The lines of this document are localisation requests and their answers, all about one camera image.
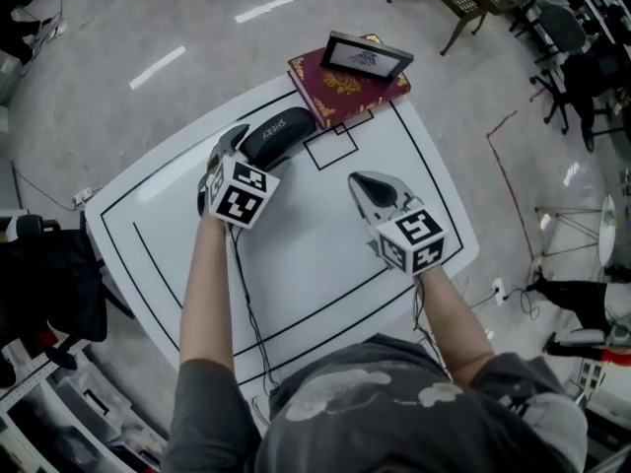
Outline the person's left forearm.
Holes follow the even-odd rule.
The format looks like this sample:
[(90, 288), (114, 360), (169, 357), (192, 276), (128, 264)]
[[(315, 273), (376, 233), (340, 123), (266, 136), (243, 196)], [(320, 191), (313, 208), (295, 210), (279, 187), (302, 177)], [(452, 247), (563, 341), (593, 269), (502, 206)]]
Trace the person's left forearm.
[(207, 214), (200, 219), (180, 321), (182, 363), (205, 360), (234, 369), (226, 230)]

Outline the black swivel office chair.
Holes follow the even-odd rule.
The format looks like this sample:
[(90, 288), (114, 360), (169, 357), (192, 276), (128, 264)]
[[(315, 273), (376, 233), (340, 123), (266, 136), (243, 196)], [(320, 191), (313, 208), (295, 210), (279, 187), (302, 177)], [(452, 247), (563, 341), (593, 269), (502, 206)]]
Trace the black swivel office chair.
[(550, 69), (543, 69), (538, 75), (528, 80), (532, 85), (539, 85), (551, 95), (552, 105), (543, 116), (548, 124), (556, 112), (561, 114), (563, 125), (561, 132), (566, 135), (569, 122), (566, 107), (572, 107), (580, 118), (581, 134), (586, 149), (595, 150), (593, 131), (596, 117), (612, 116), (608, 104), (596, 109), (595, 100), (607, 92), (631, 90), (631, 62), (619, 59), (615, 53), (594, 54), (590, 52), (572, 54), (560, 66), (563, 88), (560, 88)]

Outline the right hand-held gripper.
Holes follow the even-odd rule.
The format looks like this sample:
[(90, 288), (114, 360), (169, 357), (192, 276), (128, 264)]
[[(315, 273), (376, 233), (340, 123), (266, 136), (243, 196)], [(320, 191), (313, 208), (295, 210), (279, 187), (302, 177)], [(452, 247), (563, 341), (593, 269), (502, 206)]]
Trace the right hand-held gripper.
[(441, 263), (446, 224), (432, 205), (411, 197), (398, 178), (380, 172), (354, 171), (347, 183), (361, 218), (377, 244), (377, 255), (409, 277)]

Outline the white storage shelf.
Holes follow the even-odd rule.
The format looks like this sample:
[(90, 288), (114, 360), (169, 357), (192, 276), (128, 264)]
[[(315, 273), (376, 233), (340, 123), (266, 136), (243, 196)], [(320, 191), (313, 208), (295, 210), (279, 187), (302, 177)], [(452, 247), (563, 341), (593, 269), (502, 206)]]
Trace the white storage shelf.
[(90, 473), (160, 473), (166, 439), (83, 351), (65, 370), (42, 357), (0, 389), (0, 423), (42, 468)]

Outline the grey office chair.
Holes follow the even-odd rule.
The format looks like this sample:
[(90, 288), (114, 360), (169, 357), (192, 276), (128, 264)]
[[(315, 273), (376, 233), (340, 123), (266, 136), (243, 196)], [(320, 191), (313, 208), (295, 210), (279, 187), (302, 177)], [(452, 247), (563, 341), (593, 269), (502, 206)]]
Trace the grey office chair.
[(539, 39), (542, 55), (535, 64), (560, 53), (580, 51), (587, 42), (587, 34), (568, 0), (527, 0), (515, 15), (509, 31), (512, 33), (518, 26), (522, 28), (514, 37), (530, 33)]

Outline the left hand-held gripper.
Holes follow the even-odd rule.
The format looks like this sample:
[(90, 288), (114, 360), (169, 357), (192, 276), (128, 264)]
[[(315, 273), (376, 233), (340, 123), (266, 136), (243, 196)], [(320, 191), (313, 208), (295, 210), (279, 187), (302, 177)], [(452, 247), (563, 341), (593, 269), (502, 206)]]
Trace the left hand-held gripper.
[(280, 184), (280, 179), (268, 172), (285, 172), (291, 164), (291, 157), (284, 155), (265, 172), (231, 157), (248, 130), (248, 124), (238, 124), (218, 138), (210, 158), (221, 161), (202, 176), (197, 191), (200, 217), (208, 214), (245, 230), (252, 229)]

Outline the person's right forearm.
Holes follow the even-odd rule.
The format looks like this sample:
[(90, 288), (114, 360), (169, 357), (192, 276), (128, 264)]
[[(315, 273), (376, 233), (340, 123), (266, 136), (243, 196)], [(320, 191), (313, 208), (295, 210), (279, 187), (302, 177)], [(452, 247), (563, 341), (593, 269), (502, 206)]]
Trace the person's right forearm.
[(494, 358), (481, 323), (441, 265), (420, 275), (421, 302), (437, 348), (453, 381), (470, 385)]

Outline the white round side table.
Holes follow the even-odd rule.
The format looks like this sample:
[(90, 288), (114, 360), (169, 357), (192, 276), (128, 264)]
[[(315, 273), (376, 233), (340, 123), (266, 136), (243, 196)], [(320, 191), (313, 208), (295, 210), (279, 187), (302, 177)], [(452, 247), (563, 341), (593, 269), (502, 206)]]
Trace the white round side table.
[(598, 208), (538, 205), (534, 213), (539, 221), (543, 258), (591, 250), (598, 265), (608, 264), (617, 231), (617, 212), (610, 195)]

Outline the red book with gold print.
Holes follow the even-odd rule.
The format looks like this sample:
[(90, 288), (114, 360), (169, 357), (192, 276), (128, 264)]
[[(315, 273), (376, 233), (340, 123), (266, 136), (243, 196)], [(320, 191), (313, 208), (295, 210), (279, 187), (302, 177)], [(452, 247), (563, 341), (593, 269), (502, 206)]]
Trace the red book with gold print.
[[(375, 34), (360, 37), (383, 43)], [(384, 82), (321, 67), (325, 48), (288, 61), (288, 74), (320, 128), (331, 129), (410, 92), (411, 84), (403, 72), (392, 82)]]

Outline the black glasses case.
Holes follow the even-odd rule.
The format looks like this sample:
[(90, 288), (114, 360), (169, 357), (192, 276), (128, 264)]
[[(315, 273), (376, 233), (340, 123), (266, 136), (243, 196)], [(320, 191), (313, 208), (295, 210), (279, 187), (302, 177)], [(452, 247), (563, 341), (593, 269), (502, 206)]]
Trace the black glasses case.
[(245, 136), (238, 150), (258, 169), (269, 169), (294, 145), (316, 131), (316, 119), (303, 107), (287, 108)]

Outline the black picture frame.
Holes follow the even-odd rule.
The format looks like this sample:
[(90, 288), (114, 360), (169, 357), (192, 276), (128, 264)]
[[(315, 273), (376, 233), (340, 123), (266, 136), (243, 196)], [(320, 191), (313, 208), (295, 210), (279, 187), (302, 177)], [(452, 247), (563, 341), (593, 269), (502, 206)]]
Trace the black picture frame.
[(331, 32), (320, 66), (392, 82), (414, 55), (366, 37)]

